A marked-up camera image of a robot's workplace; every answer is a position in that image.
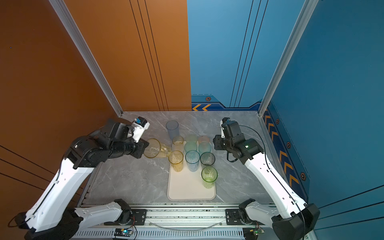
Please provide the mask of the teal glass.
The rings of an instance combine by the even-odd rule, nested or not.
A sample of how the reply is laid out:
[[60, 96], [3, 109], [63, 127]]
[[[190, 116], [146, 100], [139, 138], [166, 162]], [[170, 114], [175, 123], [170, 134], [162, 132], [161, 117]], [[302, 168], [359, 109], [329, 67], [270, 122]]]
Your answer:
[[185, 149], [185, 152], [189, 152], [189, 151], [196, 151], [198, 149], [198, 146], [197, 146], [197, 143], [196, 142], [186, 142], [186, 144], [184, 145], [184, 149]]
[[210, 142], [201, 142], [199, 143], [198, 147], [200, 155], [203, 153], [211, 153], [212, 152], [212, 145]]

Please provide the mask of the small pink glass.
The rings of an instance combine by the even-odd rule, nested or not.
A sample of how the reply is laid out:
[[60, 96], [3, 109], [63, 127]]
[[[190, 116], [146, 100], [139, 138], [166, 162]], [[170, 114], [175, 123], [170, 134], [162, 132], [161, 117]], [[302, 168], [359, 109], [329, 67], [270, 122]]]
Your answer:
[[199, 144], [201, 144], [203, 142], [209, 143], [210, 142], [210, 138], [208, 136], [200, 136], [200, 137], [198, 137], [198, 142], [199, 142]]

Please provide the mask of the tall dark grey glass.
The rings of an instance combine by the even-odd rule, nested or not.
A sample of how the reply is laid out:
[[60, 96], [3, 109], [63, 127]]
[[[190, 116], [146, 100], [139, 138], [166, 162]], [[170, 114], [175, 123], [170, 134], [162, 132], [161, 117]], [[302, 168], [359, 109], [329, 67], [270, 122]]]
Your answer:
[[216, 161], [216, 157], [211, 152], [202, 153], [200, 156], [200, 162], [204, 167], [212, 167]]

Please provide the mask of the tall yellow glass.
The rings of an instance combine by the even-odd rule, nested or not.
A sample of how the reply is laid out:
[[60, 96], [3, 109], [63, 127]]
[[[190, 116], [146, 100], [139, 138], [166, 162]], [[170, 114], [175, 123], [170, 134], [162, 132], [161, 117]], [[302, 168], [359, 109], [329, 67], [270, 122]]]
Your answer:
[[168, 160], [171, 164], [171, 167], [176, 172], [181, 172], [183, 170], [183, 161], [184, 161], [184, 154], [180, 151], [172, 151], [171, 154], [168, 157]]
[[144, 155], [149, 159], [168, 158], [172, 152], [171, 147], [163, 144], [157, 139], [148, 139], [149, 145], [145, 148]]

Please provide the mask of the small green glass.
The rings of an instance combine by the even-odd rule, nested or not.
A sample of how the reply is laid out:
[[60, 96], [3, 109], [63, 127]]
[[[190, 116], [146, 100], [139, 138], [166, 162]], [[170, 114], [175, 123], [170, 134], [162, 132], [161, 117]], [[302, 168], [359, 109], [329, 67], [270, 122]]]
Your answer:
[[198, 137], [196, 135], [187, 135], [186, 136], [186, 142], [193, 142], [196, 143], [198, 141]]

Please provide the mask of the tall green glass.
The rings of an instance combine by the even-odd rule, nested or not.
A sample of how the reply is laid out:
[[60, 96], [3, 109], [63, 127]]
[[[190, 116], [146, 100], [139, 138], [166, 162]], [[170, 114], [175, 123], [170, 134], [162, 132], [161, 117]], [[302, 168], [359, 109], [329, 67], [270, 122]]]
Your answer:
[[218, 172], [214, 167], [207, 166], [202, 169], [201, 176], [204, 187], [206, 189], [211, 189], [215, 186], [215, 181], [218, 178]]

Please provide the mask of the teal glass front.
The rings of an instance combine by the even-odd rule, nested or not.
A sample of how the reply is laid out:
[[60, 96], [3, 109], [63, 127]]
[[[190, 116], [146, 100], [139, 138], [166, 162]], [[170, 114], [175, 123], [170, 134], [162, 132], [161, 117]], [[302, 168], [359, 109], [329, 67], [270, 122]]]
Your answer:
[[196, 142], [186, 142], [186, 144], [184, 145], [184, 149], [185, 149], [185, 152], [189, 152], [189, 151], [196, 151], [198, 149], [198, 146], [197, 146], [197, 143]]

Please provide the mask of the tall blue glass front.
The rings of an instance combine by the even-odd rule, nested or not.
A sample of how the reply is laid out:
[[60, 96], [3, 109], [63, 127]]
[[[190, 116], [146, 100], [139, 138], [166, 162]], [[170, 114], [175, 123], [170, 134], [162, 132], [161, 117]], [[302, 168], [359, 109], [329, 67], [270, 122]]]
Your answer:
[[191, 172], [196, 172], [200, 164], [200, 154], [195, 150], [188, 151], [185, 156], [187, 167]]

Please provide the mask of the tall blue glass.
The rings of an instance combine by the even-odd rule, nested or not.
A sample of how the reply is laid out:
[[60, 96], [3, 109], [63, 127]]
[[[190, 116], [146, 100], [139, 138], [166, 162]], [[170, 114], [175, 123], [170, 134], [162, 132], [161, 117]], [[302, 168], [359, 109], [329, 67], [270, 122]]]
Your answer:
[[170, 137], [171, 141], [173, 141], [173, 139], [175, 137], [180, 135], [179, 123], [177, 121], [175, 121], [175, 120], [168, 121], [166, 123], [166, 129], [168, 131], [168, 134], [169, 134], [169, 137]]
[[185, 156], [187, 167], [191, 172], [196, 172], [200, 164], [200, 154], [195, 150], [188, 151]]

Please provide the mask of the small yellow glass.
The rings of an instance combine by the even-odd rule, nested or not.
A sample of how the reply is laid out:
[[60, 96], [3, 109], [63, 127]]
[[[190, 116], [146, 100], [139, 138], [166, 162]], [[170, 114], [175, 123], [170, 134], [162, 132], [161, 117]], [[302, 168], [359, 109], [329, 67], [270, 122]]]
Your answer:
[[175, 136], [172, 140], [174, 146], [183, 146], [184, 138], [182, 136]]

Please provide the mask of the tall yellow glass front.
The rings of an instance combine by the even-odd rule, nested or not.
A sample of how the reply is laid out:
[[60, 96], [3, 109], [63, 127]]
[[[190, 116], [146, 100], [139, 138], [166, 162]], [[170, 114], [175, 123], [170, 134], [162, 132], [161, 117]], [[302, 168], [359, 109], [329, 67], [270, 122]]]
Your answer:
[[168, 160], [171, 164], [171, 167], [176, 172], [181, 172], [183, 170], [183, 161], [184, 161], [184, 154], [180, 151], [172, 151], [171, 154], [168, 157]]

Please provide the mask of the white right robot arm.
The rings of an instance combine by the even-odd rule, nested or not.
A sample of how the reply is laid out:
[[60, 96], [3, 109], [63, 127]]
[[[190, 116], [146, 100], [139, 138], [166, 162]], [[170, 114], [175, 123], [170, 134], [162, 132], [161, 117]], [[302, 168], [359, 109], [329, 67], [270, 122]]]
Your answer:
[[230, 118], [221, 120], [221, 134], [213, 139], [215, 150], [226, 151], [249, 169], [265, 188], [275, 207], [254, 199], [239, 205], [240, 220], [246, 224], [262, 223], [272, 228], [280, 240], [303, 240], [320, 216], [315, 204], [308, 204], [279, 175], [265, 152], [265, 144], [246, 139], [241, 125]]

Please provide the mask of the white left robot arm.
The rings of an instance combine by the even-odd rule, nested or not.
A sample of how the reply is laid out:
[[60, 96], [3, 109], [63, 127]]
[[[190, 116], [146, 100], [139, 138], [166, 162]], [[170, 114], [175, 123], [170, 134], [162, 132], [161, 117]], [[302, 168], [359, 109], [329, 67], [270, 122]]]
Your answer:
[[15, 217], [17, 227], [27, 230], [25, 239], [69, 240], [78, 231], [99, 224], [129, 223], [133, 217], [132, 209], [122, 199], [91, 208], [69, 208], [68, 205], [100, 163], [124, 155], [141, 158], [149, 146], [142, 139], [149, 126], [150, 123], [142, 117], [132, 123], [109, 119], [102, 128], [75, 139], [39, 200], [27, 212]]

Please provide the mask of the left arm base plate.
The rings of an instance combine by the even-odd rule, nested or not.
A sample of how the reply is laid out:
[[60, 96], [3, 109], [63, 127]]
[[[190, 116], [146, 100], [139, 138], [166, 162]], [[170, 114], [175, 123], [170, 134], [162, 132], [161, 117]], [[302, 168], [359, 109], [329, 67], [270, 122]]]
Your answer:
[[133, 209], [128, 212], [123, 212], [123, 217], [119, 217], [117, 221], [106, 222], [105, 226], [143, 226], [145, 224], [147, 216], [147, 210], [145, 209]]

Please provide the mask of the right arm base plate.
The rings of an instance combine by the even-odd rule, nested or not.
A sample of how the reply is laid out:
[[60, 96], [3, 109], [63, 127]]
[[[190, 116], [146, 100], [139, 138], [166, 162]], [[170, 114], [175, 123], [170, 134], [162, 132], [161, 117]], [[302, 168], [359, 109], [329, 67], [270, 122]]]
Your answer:
[[251, 220], [246, 214], [245, 210], [240, 209], [226, 209], [226, 222], [227, 225], [248, 225], [258, 226], [260, 222]]

